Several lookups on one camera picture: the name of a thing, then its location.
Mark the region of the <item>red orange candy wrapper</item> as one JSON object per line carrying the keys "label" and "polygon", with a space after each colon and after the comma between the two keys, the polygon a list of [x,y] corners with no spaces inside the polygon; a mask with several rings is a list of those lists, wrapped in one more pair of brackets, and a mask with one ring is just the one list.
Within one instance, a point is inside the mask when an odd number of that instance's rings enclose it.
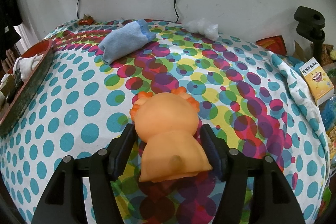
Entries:
{"label": "red orange candy wrapper", "polygon": [[83,17],[78,21],[81,26],[92,25],[95,20],[92,16],[84,14]]}

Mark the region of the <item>black clamp stand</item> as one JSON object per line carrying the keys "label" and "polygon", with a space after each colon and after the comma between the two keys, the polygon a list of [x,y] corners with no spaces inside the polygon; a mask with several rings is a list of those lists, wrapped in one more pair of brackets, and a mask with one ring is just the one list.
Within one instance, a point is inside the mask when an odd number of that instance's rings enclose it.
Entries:
{"label": "black clamp stand", "polygon": [[314,45],[313,57],[318,60],[321,57],[322,45],[325,41],[325,18],[317,10],[299,6],[294,13],[294,19],[298,21],[297,33],[309,40]]}

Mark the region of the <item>polka dot bed sheet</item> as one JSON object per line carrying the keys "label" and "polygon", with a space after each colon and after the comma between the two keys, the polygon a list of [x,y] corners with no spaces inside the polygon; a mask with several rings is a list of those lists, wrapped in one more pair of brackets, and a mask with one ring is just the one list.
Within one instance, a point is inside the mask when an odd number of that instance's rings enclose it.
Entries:
{"label": "polka dot bed sheet", "polygon": [[87,157],[130,123],[139,92],[184,87],[199,103],[201,123],[244,155],[272,156],[300,204],[306,223],[319,213],[329,177],[323,123],[309,114],[302,78],[262,47],[221,34],[211,41],[179,24],[149,22],[154,42],[104,64],[98,44],[122,21],[49,33],[58,46],[46,78],[22,118],[1,137],[1,178],[25,223],[62,158]]}

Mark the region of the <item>round red worn tray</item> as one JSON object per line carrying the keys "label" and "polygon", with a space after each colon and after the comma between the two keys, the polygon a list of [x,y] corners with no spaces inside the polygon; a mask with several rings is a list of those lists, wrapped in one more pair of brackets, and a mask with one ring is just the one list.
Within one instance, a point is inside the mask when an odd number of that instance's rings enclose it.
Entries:
{"label": "round red worn tray", "polygon": [[27,81],[19,85],[19,89],[13,96],[10,103],[5,103],[1,110],[1,136],[7,135],[14,128],[21,118],[26,108],[28,108],[32,98],[37,93],[38,88],[46,77],[54,55],[54,41],[45,39],[32,46],[23,53],[22,57],[29,58],[43,55],[36,67],[27,77]]}

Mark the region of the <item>red snack packet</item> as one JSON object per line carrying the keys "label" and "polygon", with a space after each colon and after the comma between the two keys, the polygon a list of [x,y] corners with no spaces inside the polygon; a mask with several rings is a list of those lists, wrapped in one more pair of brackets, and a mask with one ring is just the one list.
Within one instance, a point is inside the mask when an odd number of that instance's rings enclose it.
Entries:
{"label": "red snack packet", "polygon": [[284,39],[281,35],[260,39],[256,42],[256,44],[278,55],[285,56],[287,54]]}

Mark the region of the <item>yellow medicine box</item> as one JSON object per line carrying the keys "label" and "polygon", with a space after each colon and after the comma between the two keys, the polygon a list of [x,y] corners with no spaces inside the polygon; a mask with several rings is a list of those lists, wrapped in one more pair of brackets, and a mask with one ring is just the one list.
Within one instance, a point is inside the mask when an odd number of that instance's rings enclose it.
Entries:
{"label": "yellow medicine box", "polygon": [[334,85],[317,60],[312,57],[299,68],[317,106],[327,101],[334,93]]}

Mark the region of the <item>white rolled sock in tray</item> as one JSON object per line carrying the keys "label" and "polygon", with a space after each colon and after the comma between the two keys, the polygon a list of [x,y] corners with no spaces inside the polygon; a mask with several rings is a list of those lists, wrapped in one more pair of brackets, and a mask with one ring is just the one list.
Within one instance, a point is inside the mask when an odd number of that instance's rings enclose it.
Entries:
{"label": "white rolled sock in tray", "polygon": [[13,75],[16,76],[18,74],[17,71],[19,71],[21,80],[26,83],[43,56],[44,54],[36,54],[29,58],[17,58],[13,66]]}

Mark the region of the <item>light blue rolled sock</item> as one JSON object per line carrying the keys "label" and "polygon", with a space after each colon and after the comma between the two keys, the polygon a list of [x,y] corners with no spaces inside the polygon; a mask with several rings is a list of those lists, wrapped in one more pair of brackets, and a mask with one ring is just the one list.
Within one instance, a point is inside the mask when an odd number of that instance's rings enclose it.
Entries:
{"label": "light blue rolled sock", "polygon": [[110,32],[98,45],[103,51],[102,61],[111,65],[114,61],[141,49],[152,42],[156,34],[149,30],[144,19],[130,22]]}

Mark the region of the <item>clear bag of items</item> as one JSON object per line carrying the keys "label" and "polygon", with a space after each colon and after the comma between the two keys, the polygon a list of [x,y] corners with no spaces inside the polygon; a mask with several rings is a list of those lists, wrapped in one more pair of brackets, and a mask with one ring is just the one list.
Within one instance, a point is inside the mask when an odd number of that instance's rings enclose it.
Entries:
{"label": "clear bag of items", "polygon": [[327,142],[330,150],[330,159],[332,160],[335,157],[335,63],[326,65],[323,69],[333,85],[331,97],[319,107],[326,134],[329,137]]}

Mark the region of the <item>orange rubber toy animal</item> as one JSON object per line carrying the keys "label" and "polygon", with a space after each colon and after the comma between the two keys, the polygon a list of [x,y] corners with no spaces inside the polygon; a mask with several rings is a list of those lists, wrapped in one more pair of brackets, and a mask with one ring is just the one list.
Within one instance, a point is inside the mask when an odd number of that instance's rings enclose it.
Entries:
{"label": "orange rubber toy animal", "polygon": [[175,180],[212,170],[194,138],[198,112],[199,102],[184,87],[158,94],[139,92],[129,113],[137,135],[146,144],[140,182]]}

